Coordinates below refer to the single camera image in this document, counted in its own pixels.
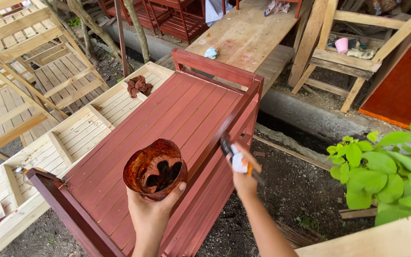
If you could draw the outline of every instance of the wooden table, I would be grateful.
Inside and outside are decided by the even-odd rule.
[[[214,47],[219,53],[215,60],[264,76],[264,95],[294,54],[293,48],[278,47],[279,43],[298,20],[301,21],[299,27],[304,26],[302,17],[309,14],[311,3],[311,0],[304,1],[299,18],[294,19],[297,3],[291,3],[288,13],[265,17],[267,0],[244,0],[239,10],[229,11],[186,50],[203,56],[209,47]],[[302,35],[302,29],[299,31],[295,46]],[[268,57],[271,57],[269,63],[264,64]]]
[[[224,131],[250,148],[263,77],[184,50],[173,73],[64,177],[66,187],[28,176],[90,256],[127,256],[136,235],[123,168],[158,138],[174,141],[188,167],[186,191],[161,244],[169,256],[193,256],[232,193],[232,172],[219,148]],[[244,92],[183,68],[201,68],[248,87]]]

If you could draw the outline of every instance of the unfinished wooden bench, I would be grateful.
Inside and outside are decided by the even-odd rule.
[[[169,220],[160,252],[193,256],[233,191],[219,139],[226,131],[231,141],[250,148],[264,78],[185,50],[174,49],[172,56],[176,71],[66,174],[65,187],[58,189],[34,169],[28,172],[90,256],[123,257],[133,250],[136,235],[123,167],[137,150],[158,138],[174,141],[188,167],[187,188]]]
[[[49,209],[36,188],[24,183],[22,176],[12,170],[38,167],[62,178],[152,97],[138,94],[138,98],[131,98],[127,91],[129,79],[143,75],[147,83],[154,85],[152,92],[156,93],[173,73],[152,62],[145,64],[0,165],[0,202],[6,214],[0,223],[0,251]]]

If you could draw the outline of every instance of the brown rag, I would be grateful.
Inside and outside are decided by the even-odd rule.
[[[132,98],[136,98],[137,93],[139,92],[149,96],[152,88],[153,85],[150,83],[145,83],[145,78],[142,75],[134,77],[128,81],[128,93]]]

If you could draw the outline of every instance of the tree trunk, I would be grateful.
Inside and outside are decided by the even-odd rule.
[[[71,29],[68,23],[60,15],[58,15],[58,13],[54,10],[54,7],[52,6],[52,4],[49,3],[48,0],[43,0],[43,3],[47,6],[49,11],[54,14],[56,19],[61,22],[61,24],[66,28],[66,31],[69,32],[69,34],[74,38],[74,40],[77,41],[78,45],[80,45],[82,49],[85,49],[85,45],[82,42],[82,40],[78,38],[77,34]]]
[[[109,46],[112,54],[119,60],[123,65],[122,58],[120,57],[120,49],[117,47],[115,42],[112,40],[111,36],[107,34],[100,26],[93,22],[90,15],[83,9],[83,6],[77,2],[77,0],[68,1],[69,8],[73,11],[82,22],[85,22],[88,27],[90,27],[96,35],[98,35],[104,42]],[[128,63],[128,72],[133,73],[134,69]]]
[[[88,28],[85,22],[82,22],[82,32],[83,32],[83,41],[85,42],[85,55],[87,56],[88,60],[93,64],[94,67],[98,66],[98,59],[94,54],[94,47],[91,44],[90,36],[88,35]]]
[[[141,43],[142,56],[144,57],[144,62],[148,63],[150,61],[150,53],[148,52],[147,38],[145,36],[144,29],[142,28],[139,17],[136,14],[136,9],[134,9],[133,0],[123,0],[123,3],[128,9],[129,16],[136,28],[137,36],[139,37],[139,42]]]

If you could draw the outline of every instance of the wooden bench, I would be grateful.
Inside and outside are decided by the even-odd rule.
[[[254,133],[262,76],[173,50],[176,71],[63,178],[58,189],[33,169],[31,181],[90,256],[126,256],[136,237],[128,212],[123,167],[158,138],[180,148],[187,188],[169,220],[160,252],[192,256],[232,193],[232,172],[219,149],[223,132],[247,149]],[[183,65],[248,88],[222,84]]]

